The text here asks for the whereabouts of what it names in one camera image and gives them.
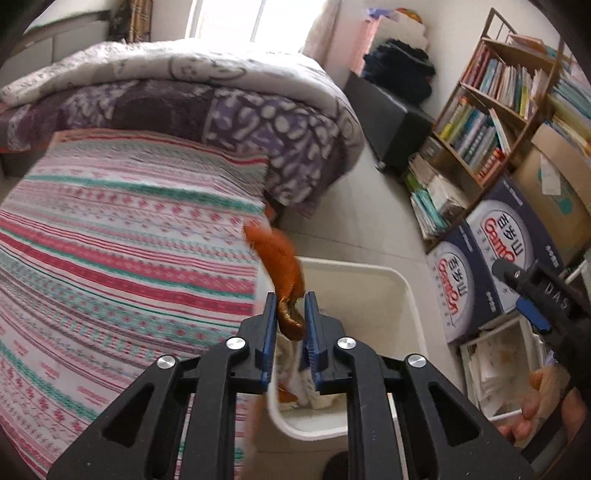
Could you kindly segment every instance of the folded clothes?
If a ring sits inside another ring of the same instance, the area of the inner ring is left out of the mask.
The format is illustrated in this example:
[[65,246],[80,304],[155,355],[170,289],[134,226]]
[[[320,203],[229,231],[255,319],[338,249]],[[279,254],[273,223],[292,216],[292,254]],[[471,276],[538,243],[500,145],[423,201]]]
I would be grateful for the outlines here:
[[279,409],[307,407],[313,410],[330,407],[339,395],[320,395],[312,380],[310,368],[300,371],[302,344],[277,333],[275,364],[279,387]]

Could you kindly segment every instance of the white comforter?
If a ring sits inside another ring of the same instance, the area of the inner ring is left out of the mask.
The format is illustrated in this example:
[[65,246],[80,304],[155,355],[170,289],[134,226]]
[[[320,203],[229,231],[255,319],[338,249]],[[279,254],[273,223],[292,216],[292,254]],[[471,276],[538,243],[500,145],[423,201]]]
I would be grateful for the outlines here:
[[301,54],[274,53],[254,44],[224,51],[193,38],[102,42],[12,82],[1,90],[0,99],[15,107],[73,87],[131,79],[181,80],[283,95],[340,119],[340,126],[349,123],[351,135],[346,136],[363,142],[345,94],[320,65]]

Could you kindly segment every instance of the hand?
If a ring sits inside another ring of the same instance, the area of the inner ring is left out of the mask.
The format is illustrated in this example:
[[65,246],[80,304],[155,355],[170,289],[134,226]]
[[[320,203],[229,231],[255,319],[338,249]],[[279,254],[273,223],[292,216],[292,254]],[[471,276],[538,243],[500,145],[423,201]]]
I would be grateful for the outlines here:
[[[530,385],[536,392],[523,399],[521,404],[521,415],[512,425],[503,425],[499,428],[501,434],[508,440],[522,441],[527,439],[533,428],[534,420],[542,414],[547,416],[553,407],[548,409],[549,397],[555,397],[560,392],[556,387],[556,378],[553,370],[556,367],[544,367],[541,370],[530,374]],[[579,390],[572,389],[564,398],[562,403],[562,421],[566,428],[569,442],[577,434],[587,416],[587,405],[581,398]]]

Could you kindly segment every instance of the headboard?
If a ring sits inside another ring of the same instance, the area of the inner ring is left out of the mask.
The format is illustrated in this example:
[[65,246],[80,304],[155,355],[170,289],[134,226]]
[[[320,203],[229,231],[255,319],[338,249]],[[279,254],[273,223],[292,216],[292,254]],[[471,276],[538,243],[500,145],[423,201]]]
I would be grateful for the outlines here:
[[34,27],[14,45],[0,69],[0,88],[79,50],[106,40],[108,10],[80,14]]

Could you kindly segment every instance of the window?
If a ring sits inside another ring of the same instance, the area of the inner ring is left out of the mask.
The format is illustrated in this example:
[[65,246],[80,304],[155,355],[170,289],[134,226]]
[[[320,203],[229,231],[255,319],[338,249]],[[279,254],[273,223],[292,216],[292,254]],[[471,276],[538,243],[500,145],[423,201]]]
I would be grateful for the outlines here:
[[212,43],[255,42],[296,52],[323,0],[197,0],[193,36]]

